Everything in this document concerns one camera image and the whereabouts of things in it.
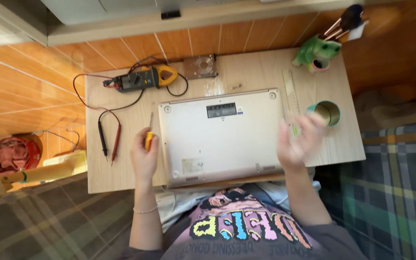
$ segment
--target graphic t-shirt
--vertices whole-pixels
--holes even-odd
[[[129,247],[120,259],[365,259],[343,227],[300,227],[286,212],[240,188],[202,201],[165,233],[163,247]]]

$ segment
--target laptop vent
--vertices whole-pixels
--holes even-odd
[[[185,181],[194,181],[194,180],[198,180],[198,176],[185,178]]]
[[[270,171],[270,170],[274,170],[275,169],[275,166],[266,166],[266,167],[263,167],[263,171]]]

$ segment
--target red wire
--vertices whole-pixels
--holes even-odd
[[[76,75],[74,78],[73,78],[73,89],[75,90],[75,93],[76,93],[76,95],[78,96],[78,98],[79,98],[79,100],[81,101],[81,103],[83,103],[87,108],[90,108],[90,109],[94,109],[94,110],[98,110],[98,109],[104,109],[104,110],[106,110],[106,111],[108,111],[108,112],[110,112],[110,113],[112,113],[112,115],[117,119],[117,121],[118,121],[118,124],[121,124],[120,123],[120,120],[118,119],[118,117],[117,117],[117,115],[115,115],[111,110],[108,110],[108,109],[106,109],[105,107],[93,107],[93,106],[90,106],[90,105],[88,105],[88,104],[86,104],[84,101],[83,101],[83,99],[80,97],[80,95],[78,94],[78,91],[76,90],[76,86],[75,86],[75,80],[76,80],[76,78],[78,78],[79,76],[92,76],[92,77],[99,77],[99,78],[106,78],[106,79],[112,79],[112,78],[110,78],[110,77],[107,77],[107,76],[102,76],[102,75],[94,75],[94,74],[78,74],[78,75]]]

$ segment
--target desk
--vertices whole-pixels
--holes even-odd
[[[109,161],[105,160],[100,143],[97,119],[101,110],[86,109],[86,133],[88,139],[88,190],[89,193],[110,192],[134,189],[135,179],[130,159],[130,148],[136,133],[148,126],[153,112],[153,132],[160,135],[157,105],[165,101],[189,98],[209,97],[267,88],[279,88],[284,109],[287,111],[283,70],[292,70],[300,111],[321,100],[331,100],[341,109],[341,121],[331,128],[324,138],[321,148],[306,162],[308,167],[334,163],[365,160],[361,134],[354,110],[343,56],[339,54],[331,61],[331,68],[324,73],[312,75],[306,66],[295,68],[291,65],[298,49],[272,50],[255,53],[219,56],[216,66],[219,76],[216,78],[190,80],[188,91],[182,97],[171,96],[165,88],[147,89],[141,100],[134,106],[119,110],[116,115],[122,123],[121,140],[117,158],[111,167],[110,154],[115,141],[117,121],[107,114],[102,118],[105,141],[109,149]],[[182,62],[170,64],[184,74]],[[128,69],[118,69],[96,74],[114,77],[126,74]],[[121,107],[136,100],[140,91],[121,94],[114,89],[102,86],[102,79],[86,77],[86,102],[92,106],[107,108]],[[185,82],[180,77],[170,85],[173,93],[181,93]],[[258,180],[277,180],[277,175],[265,175],[234,182],[251,182]],[[153,177],[153,185],[166,184],[163,151],[160,148],[158,167]]]

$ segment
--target hand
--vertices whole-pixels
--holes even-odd
[[[137,133],[131,148],[131,161],[137,183],[152,184],[152,177],[157,169],[159,138],[154,135],[150,149],[146,151],[144,143],[149,131],[150,127],[145,127]]]
[[[290,140],[289,125],[284,120],[279,125],[277,157],[285,170],[305,167],[304,160],[322,142],[326,126],[324,119],[315,113],[295,117],[292,121],[302,129],[302,135],[293,141]]]

